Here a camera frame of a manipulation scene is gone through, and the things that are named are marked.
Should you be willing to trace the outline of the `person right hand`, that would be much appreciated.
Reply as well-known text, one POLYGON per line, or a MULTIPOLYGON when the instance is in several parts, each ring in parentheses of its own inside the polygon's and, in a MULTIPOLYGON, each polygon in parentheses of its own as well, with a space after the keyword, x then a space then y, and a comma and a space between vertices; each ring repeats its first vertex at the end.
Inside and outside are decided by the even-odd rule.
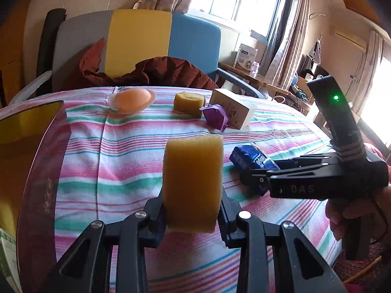
POLYGON ((361 218, 364 224, 363 232, 367 237, 380 240, 385 246, 390 246, 390 230, 382 238, 386 231, 386 224, 381 218, 374 203, 377 203, 383 211, 387 222, 390 224, 390 184, 387 187, 376 190, 371 199, 356 199, 344 209, 328 200, 326 203, 326 217, 329 219, 330 230, 337 241, 345 237, 348 231, 348 223, 356 218, 361 218))

